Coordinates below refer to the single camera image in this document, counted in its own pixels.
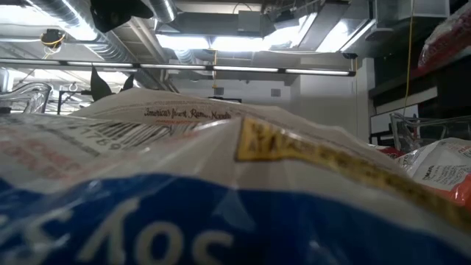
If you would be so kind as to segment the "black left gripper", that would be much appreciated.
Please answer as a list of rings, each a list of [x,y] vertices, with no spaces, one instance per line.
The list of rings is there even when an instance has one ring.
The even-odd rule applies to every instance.
[[[132,17],[152,18],[154,13],[141,0],[91,0],[90,12],[95,27],[109,32]]]

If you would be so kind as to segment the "red Maruchan ramen pack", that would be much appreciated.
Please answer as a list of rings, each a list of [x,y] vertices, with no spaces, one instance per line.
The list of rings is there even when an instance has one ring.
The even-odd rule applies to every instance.
[[[372,147],[375,148],[377,151],[382,152],[383,154],[387,155],[391,159],[399,158],[405,154],[404,152],[401,152],[400,150],[397,150],[391,146],[372,145]]]
[[[471,0],[439,24],[425,40],[417,68],[429,71],[471,46]]]

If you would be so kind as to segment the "red white snack packet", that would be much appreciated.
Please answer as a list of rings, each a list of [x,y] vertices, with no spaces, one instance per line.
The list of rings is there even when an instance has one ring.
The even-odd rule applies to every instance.
[[[435,141],[396,162],[414,182],[471,211],[471,141]]]

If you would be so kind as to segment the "clear plastic bin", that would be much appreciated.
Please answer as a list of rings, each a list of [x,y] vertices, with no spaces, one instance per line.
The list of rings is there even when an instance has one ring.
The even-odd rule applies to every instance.
[[[394,147],[404,153],[446,138],[471,141],[471,116],[428,119],[392,113],[390,119]]]
[[[52,87],[43,82],[23,84],[11,92],[0,93],[0,114],[44,113]]]

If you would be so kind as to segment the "LED light bar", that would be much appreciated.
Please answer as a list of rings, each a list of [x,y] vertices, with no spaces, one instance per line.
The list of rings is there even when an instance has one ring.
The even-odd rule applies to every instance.
[[[183,65],[183,64],[156,64],[156,63],[110,63],[88,62],[72,60],[43,60],[24,58],[0,57],[0,66],[18,66],[22,68],[111,68],[111,69],[143,69],[143,70],[178,70],[178,71],[231,71],[264,74],[298,74],[315,76],[354,77],[355,71],[342,71],[320,68],[273,68],[254,66],[221,66],[221,65]]]

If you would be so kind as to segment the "black shelving unit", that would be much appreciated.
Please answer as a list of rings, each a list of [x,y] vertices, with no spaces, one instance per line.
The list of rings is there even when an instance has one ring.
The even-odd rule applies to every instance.
[[[406,74],[385,81],[369,92],[375,114],[370,119],[369,142],[393,146],[390,115],[449,119],[471,116],[471,46],[429,71],[417,68],[424,42],[407,52],[378,61],[379,66],[410,58]]]

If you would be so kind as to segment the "silver spiral air duct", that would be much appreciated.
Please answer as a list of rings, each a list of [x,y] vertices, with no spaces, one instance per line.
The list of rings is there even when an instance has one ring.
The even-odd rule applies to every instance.
[[[135,55],[128,50],[113,30],[100,32],[94,25],[90,12],[91,0],[25,0],[42,14],[53,18],[59,27],[100,58],[110,62],[135,62]],[[132,17],[127,23],[136,25],[145,19],[155,19],[155,25],[167,24],[177,17],[172,0],[141,0],[154,13],[152,18]]]

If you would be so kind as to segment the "rectangular metal air duct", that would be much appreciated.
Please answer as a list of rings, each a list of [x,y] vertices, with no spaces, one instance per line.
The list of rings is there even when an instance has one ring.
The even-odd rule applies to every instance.
[[[355,53],[377,57],[418,38],[450,14],[451,0],[307,0],[249,19],[238,52]]]

